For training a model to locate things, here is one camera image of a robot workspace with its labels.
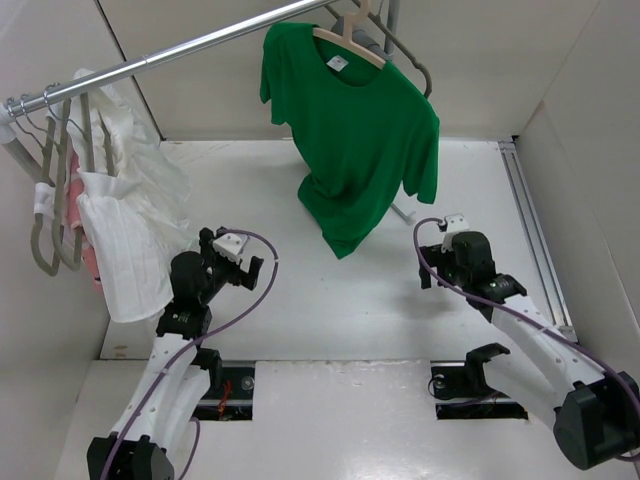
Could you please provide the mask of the green t shirt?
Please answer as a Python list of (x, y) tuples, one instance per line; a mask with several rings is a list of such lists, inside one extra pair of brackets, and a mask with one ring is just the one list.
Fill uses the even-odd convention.
[(291, 129), (310, 170), (298, 198), (337, 258), (355, 251), (399, 191), (434, 203), (440, 120), (395, 65), (378, 68), (311, 24), (281, 22), (264, 39), (260, 99), (273, 124)]

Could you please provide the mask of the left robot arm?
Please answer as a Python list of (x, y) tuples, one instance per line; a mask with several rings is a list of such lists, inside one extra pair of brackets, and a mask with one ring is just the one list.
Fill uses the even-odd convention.
[(252, 233), (204, 228), (199, 248), (174, 257), (173, 295), (156, 327), (151, 354), (120, 418), (105, 437), (87, 450), (92, 479), (173, 479), (179, 442), (199, 402), (222, 387), (218, 351), (203, 347), (215, 335), (210, 303), (230, 285), (256, 288), (263, 259), (242, 266)]

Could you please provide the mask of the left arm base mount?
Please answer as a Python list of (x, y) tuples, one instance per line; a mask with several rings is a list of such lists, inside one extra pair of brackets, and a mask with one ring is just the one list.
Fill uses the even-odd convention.
[(223, 361), (220, 374), (199, 402), (194, 415), (201, 421), (251, 421), (256, 363)]

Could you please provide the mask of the beige plastic hanger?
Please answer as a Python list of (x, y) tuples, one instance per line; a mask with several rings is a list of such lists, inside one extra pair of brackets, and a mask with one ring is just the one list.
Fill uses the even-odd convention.
[(370, 64), (376, 66), (378, 69), (382, 69), (386, 63), (383, 58), (353, 41), (354, 26), (358, 22), (362, 22), (368, 17), (368, 14), (371, 11), (371, 4), (371, 0), (361, 0), (357, 12), (352, 14), (344, 14), (343, 31), (340, 35), (329, 30), (314, 27), (313, 36), (338, 45), (343, 49), (353, 53), (354, 55), (366, 60)]

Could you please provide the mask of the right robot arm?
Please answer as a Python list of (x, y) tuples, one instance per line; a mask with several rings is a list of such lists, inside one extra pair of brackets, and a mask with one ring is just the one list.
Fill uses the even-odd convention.
[(487, 237), (461, 215), (435, 219), (444, 238), (414, 246), (421, 286), (465, 298), (515, 349), (489, 343), (466, 354), (452, 383), (433, 381), (434, 395), (450, 407), (471, 407), (506, 396), (537, 417), (564, 457), (588, 470), (609, 460), (639, 459), (639, 387), (569, 340), (536, 307), (513, 276), (497, 271)]

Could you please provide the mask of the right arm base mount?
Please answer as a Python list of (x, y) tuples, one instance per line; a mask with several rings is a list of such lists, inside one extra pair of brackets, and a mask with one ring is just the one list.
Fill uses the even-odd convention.
[(509, 353), (508, 348), (490, 343), (471, 350), (464, 360), (431, 361), (427, 390), (435, 400), (436, 419), (527, 421), (524, 407), (486, 382), (484, 366)]

